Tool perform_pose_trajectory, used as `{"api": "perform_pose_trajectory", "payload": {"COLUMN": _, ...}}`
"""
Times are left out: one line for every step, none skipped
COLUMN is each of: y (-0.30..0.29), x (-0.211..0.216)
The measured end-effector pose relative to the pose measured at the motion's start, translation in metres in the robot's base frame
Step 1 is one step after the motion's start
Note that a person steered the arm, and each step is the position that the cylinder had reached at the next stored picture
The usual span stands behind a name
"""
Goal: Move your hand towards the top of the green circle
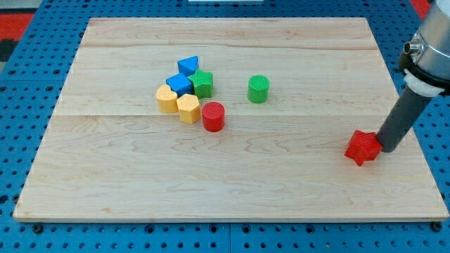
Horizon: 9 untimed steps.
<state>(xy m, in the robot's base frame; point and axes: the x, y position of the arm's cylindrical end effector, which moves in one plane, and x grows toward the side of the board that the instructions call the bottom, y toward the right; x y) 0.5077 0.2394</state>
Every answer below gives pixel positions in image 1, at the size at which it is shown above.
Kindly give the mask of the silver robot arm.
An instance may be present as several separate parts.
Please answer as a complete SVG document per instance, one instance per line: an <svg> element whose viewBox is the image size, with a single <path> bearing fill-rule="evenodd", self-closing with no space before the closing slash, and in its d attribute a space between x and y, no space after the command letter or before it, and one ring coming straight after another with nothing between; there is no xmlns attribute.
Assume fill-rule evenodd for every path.
<svg viewBox="0 0 450 253"><path fill-rule="evenodd" d="M435 0L399 56L403 74L439 88L449 95L449 0Z"/></svg>

